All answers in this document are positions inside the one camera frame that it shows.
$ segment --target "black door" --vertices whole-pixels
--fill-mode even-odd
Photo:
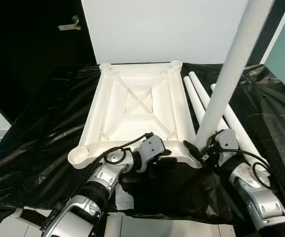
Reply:
[[[78,16],[81,30],[59,31]],[[0,112],[11,123],[58,66],[96,64],[81,0],[0,1]]]

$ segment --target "black tarp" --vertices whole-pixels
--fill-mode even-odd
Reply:
[[[221,66],[185,63],[181,75],[194,71],[211,93]],[[50,209],[83,182],[86,169],[74,169],[67,154],[79,142],[99,77],[97,66],[59,68],[0,142],[0,222],[16,207]],[[247,67],[230,104],[283,184],[285,200],[284,84],[263,65]],[[126,212],[130,216],[214,224],[242,221],[211,170],[167,162],[142,175],[124,176],[121,183],[134,197],[135,209]]]

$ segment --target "black plastic sheet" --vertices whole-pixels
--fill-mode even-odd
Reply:
[[[220,69],[221,65],[186,63],[181,74],[195,71],[211,93],[210,84]],[[16,207],[50,209],[84,182],[86,169],[74,169],[67,154],[79,142],[99,77],[96,66],[78,71],[60,68],[0,142],[0,222]],[[265,66],[251,66],[245,69],[230,104],[279,177],[285,200],[285,86]],[[145,174],[130,175],[120,179],[123,189],[134,197],[135,209],[126,211],[127,215],[214,224],[242,221],[212,171],[168,162],[150,167]],[[115,206],[108,209],[115,211]]]

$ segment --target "white tray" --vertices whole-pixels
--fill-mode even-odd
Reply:
[[[105,150],[146,132],[162,138],[171,157],[200,168],[182,141],[195,141],[195,131],[183,89],[182,63],[101,64],[101,77],[79,145],[68,161],[85,168]],[[130,146],[138,147],[141,142]]]

